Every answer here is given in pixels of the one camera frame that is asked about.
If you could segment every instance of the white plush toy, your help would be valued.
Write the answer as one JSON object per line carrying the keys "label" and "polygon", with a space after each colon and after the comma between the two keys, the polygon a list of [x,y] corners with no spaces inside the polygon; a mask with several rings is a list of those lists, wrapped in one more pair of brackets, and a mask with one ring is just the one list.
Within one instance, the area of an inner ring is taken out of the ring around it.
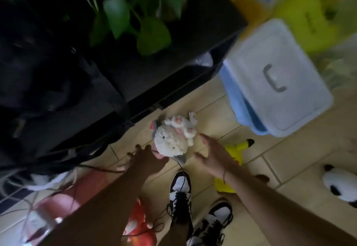
{"label": "white plush toy", "polygon": [[159,154],[174,157],[183,164],[186,162],[181,156],[194,144],[193,138],[197,133],[197,121],[193,115],[190,113],[190,120],[183,116],[167,118],[162,125],[155,121],[157,128],[154,128],[154,143]]}
{"label": "white plush toy", "polygon": [[357,208],[357,176],[330,164],[324,166],[326,173],[322,177],[325,186],[343,201]]}

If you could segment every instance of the black and white sneaker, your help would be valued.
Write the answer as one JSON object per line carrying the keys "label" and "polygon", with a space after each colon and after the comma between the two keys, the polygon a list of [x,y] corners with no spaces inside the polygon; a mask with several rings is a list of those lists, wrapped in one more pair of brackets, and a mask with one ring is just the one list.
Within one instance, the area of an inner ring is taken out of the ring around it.
{"label": "black and white sneaker", "polygon": [[172,217],[171,225],[174,223],[189,224],[187,240],[190,239],[194,230],[191,213],[191,180],[184,170],[178,171],[172,179],[170,203],[166,211]]}
{"label": "black and white sneaker", "polygon": [[202,221],[194,227],[194,233],[187,241],[187,246],[221,246],[224,239],[222,231],[232,220],[232,206],[225,199],[217,201]]}

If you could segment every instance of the green plant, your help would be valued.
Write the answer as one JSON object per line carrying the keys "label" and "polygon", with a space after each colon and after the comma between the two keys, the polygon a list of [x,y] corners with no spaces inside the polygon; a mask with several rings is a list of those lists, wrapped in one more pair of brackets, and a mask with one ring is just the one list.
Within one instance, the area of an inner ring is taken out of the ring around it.
{"label": "green plant", "polygon": [[[171,43],[170,32],[165,23],[158,17],[162,3],[168,4],[177,18],[185,0],[104,0],[102,8],[97,0],[87,0],[96,17],[90,35],[90,44],[100,44],[111,31],[115,39],[124,32],[137,37],[137,49],[143,56],[151,55],[168,47]],[[140,23],[136,30],[130,19],[134,16]]]}

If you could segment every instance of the person's right hand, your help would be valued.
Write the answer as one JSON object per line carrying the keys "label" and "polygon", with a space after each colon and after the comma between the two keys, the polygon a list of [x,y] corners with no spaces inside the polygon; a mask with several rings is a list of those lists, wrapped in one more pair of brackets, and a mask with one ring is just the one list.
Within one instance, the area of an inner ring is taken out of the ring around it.
{"label": "person's right hand", "polygon": [[215,139],[204,134],[200,134],[200,137],[208,147],[208,157],[206,158],[198,152],[194,154],[194,157],[208,173],[223,179],[225,172],[239,168],[226,149]]}

